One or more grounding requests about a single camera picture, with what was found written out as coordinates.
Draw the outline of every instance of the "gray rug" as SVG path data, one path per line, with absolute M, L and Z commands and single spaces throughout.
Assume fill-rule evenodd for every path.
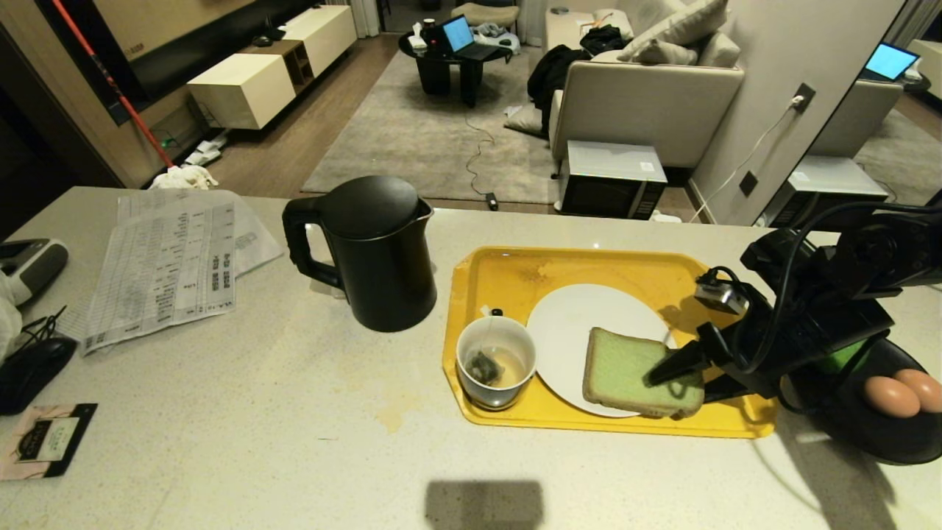
M 503 109 L 528 100 L 530 66 L 539 54 L 524 47 L 509 64 L 486 63 L 474 108 L 461 102 L 457 66 L 451 68 L 451 94 L 429 96 L 415 60 L 396 54 L 301 190 L 325 192 L 358 176 L 390 174 L 408 180 L 426 198 L 480 200 L 464 164 L 487 135 L 465 124 L 466 117 L 495 139 L 495 145 L 481 145 L 481 156 L 471 165 L 480 174 L 478 190 L 493 191 L 500 201 L 552 204 L 558 185 L 549 178 L 554 171 L 549 143 L 503 127 Z
M 880 129 L 857 153 L 871 178 L 890 188 L 890 200 L 924 205 L 942 189 L 942 143 L 897 110 L 886 115 Z

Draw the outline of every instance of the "egg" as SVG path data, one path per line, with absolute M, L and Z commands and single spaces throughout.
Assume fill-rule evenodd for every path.
M 916 393 L 923 412 L 942 412 L 942 385 L 926 372 L 919 370 L 900 370 L 893 378 Z
M 919 398 L 896 379 L 876 375 L 864 383 L 864 397 L 877 411 L 893 418 L 912 418 L 919 413 Z

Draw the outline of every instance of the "wall socket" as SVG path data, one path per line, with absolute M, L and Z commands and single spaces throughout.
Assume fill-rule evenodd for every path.
M 808 108 L 808 105 L 811 105 L 811 100 L 814 99 L 815 94 L 814 89 L 802 83 L 802 86 L 798 87 L 798 91 L 795 92 L 795 97 L 802 96 L 804 101 L 796 105 L 795 110 L 797 110 L 799 114 L 803 113 L 804 110 Z
M 742 178 L 739 182 L 739 189 L 742 190 L 742 193 L 745 196 L 749 196 L 750 193 L 755 189 L 755 185 L 759 183 L 759 180 L 755 178 L 755 175 L 751 171 L 746 172 L 746 176 Z

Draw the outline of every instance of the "yellow tray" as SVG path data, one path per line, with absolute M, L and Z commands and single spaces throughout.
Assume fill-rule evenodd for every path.
M 481 247 L 455 267 L 442 367 L 458 407 L 470 422 L 482 425 L 542 427 L 756 439 L 775 429 L 776 405 L 757 395 L 712 403 L 684 420 L 670 418 L 605 418 L 569 405 L 537 374 L 516 405 L 491 412 L 468 401 L 455 373 L 458 337 L 480 316 L 484 305 L 526 325 L 530 311 L 544 296 L 567 285 L 593 283 L 622 290 L 654 309 L 682 346 L 696 338 L 696 327 L 713 321 L 732 323 L 731 315 L 712 311 L 693 299 L 694 279 L 707 267 L 679 254 L 575 249 Z M 707 380 L 721 372 L 712 368 Z

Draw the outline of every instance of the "laptop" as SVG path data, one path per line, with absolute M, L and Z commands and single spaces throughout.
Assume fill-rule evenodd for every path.
M 460 58 L 485 60 L 493 52 L 503 49 L 500 46 L 474 42 L 474 34 L 471 33 L 471 27 L 464 15 L 445 22 L 442 29 L 445 31 L 448 45 L 451 46 L 451 53 Z
M 919 56 L 912 52 L 881 42 L 867 61 L 867 66 L 860 73 L 860 78 L 873 81 L 896 81 L 918 58 Z

